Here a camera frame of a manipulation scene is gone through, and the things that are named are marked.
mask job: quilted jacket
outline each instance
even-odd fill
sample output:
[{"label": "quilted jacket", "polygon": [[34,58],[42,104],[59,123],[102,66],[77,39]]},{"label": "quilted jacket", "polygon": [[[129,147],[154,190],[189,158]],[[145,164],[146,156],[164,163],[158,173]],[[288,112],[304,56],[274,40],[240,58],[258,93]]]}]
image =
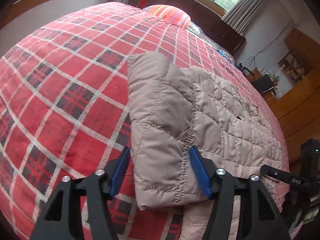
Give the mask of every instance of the quilted jacket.
[{"label": "quilted jacket", "polygon": [[[136,199],[140,209],[184,206],[180,239],[201,239],[213,205],[201,194],[188,149],[233,176],[282,167],[280,143],[257,106],[234,84],[192,66],[179,69],[156,52],[128,60],[129,109]],[[275,183],[264,181],[275,196]],[[230,239],[239,219],[235,198]]]}]

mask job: cable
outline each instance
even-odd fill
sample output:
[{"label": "cable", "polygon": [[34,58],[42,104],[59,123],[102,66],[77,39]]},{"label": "cable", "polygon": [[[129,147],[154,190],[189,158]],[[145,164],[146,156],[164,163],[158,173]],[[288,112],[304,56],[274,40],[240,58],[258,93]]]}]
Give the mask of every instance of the cable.
[{"label": "cable", "polygon": [[280,35],[289,27],[289,25],[290,25],[291,23],[294,23],[294,22],[291,20],[291,21],[287,24],[287,26],[276,36],[276,38],[275,38],[274,40],[272,40],[271,42],[269,42],[261,51],[257,52],[254,56],[248,57],[247,60],[244,62],[244,65],[246,65],[247,61],[249,61],[247,67],[248,67],[248,68],[251,67],[252,64],[253,64],[253,67],[254,67],[254,66],[255,66],[255,60],[256,60],[257,55],[259,55],[260,53],[265,52],[266,50],[268,50],[268,49],[271,47],[271,45],[272,45],[274,42],[276,42],[276,40],[280,37]]}]

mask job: metal screw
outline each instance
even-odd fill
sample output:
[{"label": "metal screw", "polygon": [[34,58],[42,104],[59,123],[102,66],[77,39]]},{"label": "metal screw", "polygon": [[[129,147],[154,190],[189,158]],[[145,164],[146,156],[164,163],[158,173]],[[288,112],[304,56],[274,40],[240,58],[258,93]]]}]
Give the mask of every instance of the metal screw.
[{"label": "metal screw", "polygon": [[216,173],[218,175],[224,175],[224,174],[226,174],[226,170],[224,170],[224,169],[216,169]]},{"label": "metal screw", "polygon": [[68,182],[69,180],[71,180],[70,176],[63,176],[62,177],[63,182]]},{"label": "metal screw", "polygon": [[96,174],[97,176],[101,176],[101,175],[103,175],[104,173],[105,173],[104,170],[99,169],[99,170],[96,170],[96,172],[95,172],[94,174]]},{"label": "metal screw", "polygon": [[259,178],[259,176],[253,174],[253,175],[250,176],[250,179],[253,180],[253,181],[258,181],[260,178]]}]

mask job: blue gripper pad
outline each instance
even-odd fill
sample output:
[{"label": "blue gripper pad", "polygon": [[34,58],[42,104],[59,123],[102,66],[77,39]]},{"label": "blue gripper pad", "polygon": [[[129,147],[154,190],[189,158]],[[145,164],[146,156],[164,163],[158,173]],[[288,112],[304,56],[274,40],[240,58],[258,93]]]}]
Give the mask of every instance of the blue gripper pad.
[{"label": "blue gripper pad", "polygon": [[120,191],[120,187],[124,180],[125,173],[127,172],[129,162],[130,162],[130,149],[126,148],[111,178],[111,188],[109,190],[109,194],[113,197],[117,195]]},{"label": "blue gripper pad", "polygon": [[193,171],[196,174],[196,178],[199,183],[199,188],[202,194],[207,196],[210,199],[212,195],[210,178],[200,159],[199,152],[193,146],[189,149],[189,153],[190,153],[190,163]]}]

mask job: striped pillow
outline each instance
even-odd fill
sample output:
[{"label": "striped pillow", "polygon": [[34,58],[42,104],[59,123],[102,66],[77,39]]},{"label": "striped pillow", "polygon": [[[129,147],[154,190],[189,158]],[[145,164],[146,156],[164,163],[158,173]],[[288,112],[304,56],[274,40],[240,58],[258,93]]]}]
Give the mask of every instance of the striped pillow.
[{"label": "striped pillow", "polygon": [[149,14],[160,17],[161,19],[176,24],[182,29],[188,29],[191,18],[179,8],[170,5],[152,5],[143,9]]}]

